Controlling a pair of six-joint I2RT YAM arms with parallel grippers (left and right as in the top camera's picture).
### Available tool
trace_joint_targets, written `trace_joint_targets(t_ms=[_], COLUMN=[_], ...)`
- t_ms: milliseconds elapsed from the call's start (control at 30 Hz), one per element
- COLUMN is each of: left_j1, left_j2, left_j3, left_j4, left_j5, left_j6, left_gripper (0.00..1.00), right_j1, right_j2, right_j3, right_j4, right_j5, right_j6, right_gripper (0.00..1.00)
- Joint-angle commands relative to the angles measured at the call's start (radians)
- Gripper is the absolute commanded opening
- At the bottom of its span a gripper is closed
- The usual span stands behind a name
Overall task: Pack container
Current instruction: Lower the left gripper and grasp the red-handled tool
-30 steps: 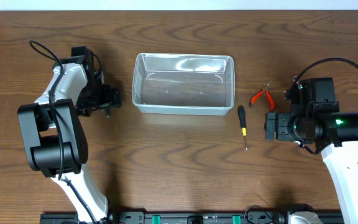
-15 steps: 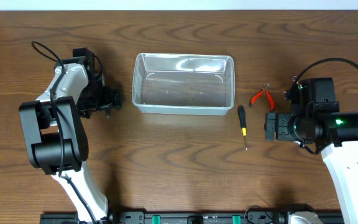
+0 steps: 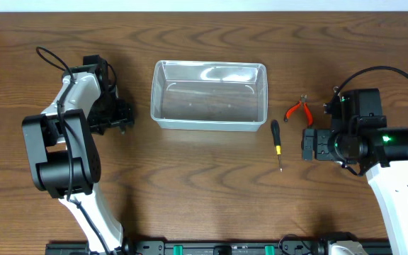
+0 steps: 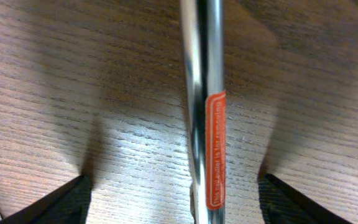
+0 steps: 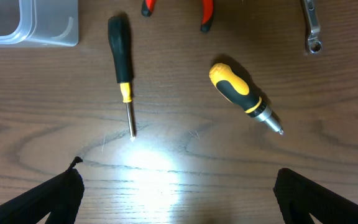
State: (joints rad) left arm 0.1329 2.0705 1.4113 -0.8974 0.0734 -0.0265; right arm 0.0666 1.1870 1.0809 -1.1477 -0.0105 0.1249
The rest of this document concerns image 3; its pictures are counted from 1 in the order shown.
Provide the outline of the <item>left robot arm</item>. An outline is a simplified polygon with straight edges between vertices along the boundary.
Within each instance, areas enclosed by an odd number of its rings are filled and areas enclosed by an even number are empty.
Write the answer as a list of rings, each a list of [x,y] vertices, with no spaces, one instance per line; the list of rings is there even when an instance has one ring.
[[[119,97],[109,77],[114,70],[99,55],[63,71],[54,101],[22,122],[33,183],[73,214],[88,239],[84,254],[130,254],[123,226],[98,184],[101,160],[93,136],[108,128],[124,132],[134,123],[132,108]]]

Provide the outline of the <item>small black handled hammer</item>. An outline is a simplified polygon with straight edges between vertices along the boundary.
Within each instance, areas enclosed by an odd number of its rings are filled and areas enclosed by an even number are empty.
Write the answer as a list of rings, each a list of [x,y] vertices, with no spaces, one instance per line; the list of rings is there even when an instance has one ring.
[[[127,127],[127,123],[125,122],[125,121],[120,121],[120,124],[119,124],[119,128],[120,128],[120,131],[121,131],[121,133],[124,135],[125,134],[125,132],[126,132],[126,127]]]

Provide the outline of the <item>slim black yellow screwdriver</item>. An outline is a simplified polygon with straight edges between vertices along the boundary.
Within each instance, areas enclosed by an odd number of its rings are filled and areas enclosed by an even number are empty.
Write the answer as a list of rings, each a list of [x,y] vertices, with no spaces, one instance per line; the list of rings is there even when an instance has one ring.
[[[278,166],[280,171],[283,171],[281,163],[281,135],[280,135],[280,126],[277,120],[271,121],[271,132],[273,135],[273,143],[276,149],[276,155],[278,158]]]

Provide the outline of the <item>orange handled cutting pliers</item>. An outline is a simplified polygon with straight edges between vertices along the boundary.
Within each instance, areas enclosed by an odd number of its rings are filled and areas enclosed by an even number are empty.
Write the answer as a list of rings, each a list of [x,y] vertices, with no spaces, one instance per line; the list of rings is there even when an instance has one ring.
[[[312,113],[307,105],[307,95],[301,95],[300,100],[293,106],[291,106],[285,113],[283,121],[286,123],[289,121],[291,115],[300,107],[303,107],[305,115],[307,117],[307,127],[311,128],[314,124]]]

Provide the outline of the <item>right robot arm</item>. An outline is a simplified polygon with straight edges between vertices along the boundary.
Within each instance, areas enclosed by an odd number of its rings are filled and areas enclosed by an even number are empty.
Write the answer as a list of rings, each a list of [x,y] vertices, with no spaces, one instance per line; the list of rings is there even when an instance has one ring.
[[[380,206],[393,254],[408,254],[408,128],[387,127],[378,89],[337,96],[328,129],[302,135],[304,160],[333,161],[365,176]]]

